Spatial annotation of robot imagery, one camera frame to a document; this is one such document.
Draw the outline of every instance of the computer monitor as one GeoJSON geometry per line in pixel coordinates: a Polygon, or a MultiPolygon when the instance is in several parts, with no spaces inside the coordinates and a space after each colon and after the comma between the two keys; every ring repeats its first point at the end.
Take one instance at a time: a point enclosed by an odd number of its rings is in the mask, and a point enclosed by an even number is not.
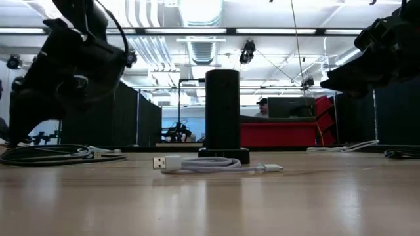
{"type": "Polygon", "coordinates": [[[268,98],[270,118],[313,117],[315,98],[268,98]]]}

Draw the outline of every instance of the black cylindrical device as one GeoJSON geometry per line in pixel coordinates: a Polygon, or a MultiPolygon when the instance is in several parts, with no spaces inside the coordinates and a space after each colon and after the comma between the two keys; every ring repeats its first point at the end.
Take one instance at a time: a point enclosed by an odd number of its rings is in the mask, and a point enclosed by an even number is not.
{"type": "Polygon", "coordinates": [[[205,74],[205,136],[207,149],[240,149],[240,77],[232,69],[205,74]]]}

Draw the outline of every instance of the usb cable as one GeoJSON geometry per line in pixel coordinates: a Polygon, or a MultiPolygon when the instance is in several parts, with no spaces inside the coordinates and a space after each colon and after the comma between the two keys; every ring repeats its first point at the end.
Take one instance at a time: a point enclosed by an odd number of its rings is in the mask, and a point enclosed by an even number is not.
{"type": "Polygon", "coordinates": [[[373,146],[379,143],[379,140],[372,140],[367,142],[362,142],[349,147],[308,147],[306,152],[351,152],[356,151],[362,148],[373,146]]]}
{"type": "Polygon", "coordinates": [[[279,172],[283,167],[276,164],[259,164],[256,167],[243,167],[238,159],[225,157],[201,157],[182,159],[179,156],[153,158],[153,169],[164,174],[194,174],[215,172],[279,172]]]}

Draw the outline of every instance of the desk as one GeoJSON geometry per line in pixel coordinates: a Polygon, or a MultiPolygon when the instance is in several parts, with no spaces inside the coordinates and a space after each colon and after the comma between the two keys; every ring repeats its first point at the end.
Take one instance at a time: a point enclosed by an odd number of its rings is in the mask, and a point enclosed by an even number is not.
{"type": "MultiPolygon", "coordinates": [[[[283,174],[166,176],[152,158],[0,166],[2,235],[420,235],[420,161],[368,153],[252,153],[283,174]]],[[[195,153],[177,153],[195,157],[195,153]]]]}

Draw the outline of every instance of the red panel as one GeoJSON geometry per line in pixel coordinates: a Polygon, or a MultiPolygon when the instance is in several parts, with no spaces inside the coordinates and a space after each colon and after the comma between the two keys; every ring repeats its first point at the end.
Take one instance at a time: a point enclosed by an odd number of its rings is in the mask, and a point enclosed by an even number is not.
{"type": "Polygon", "coordinates": [[[327,96],[322,96],[316,100],[316,116],[321,115],[323,112],[328,110],[331,107],[331,101],[329,101],[327,96]]]}
{"type": "Polygon", "coordinates": [[[315,145],[316,123],[243,123],[243,147],[315,145]]]}
{"type": "Polygon", "coordinates": [[[331,131],[325,132],[324,135],[322,135],[322,138],[324,139],[324,145],[328,146],[335,143],[335,138],[331,131]]]}
{"type": "Polygon", "coordinates": [[[334,124],[334,120],[329,113],[325,113],[317,120],[317,123],[320,127],[321,132],[323,132],[328,127],[334,124]]]}

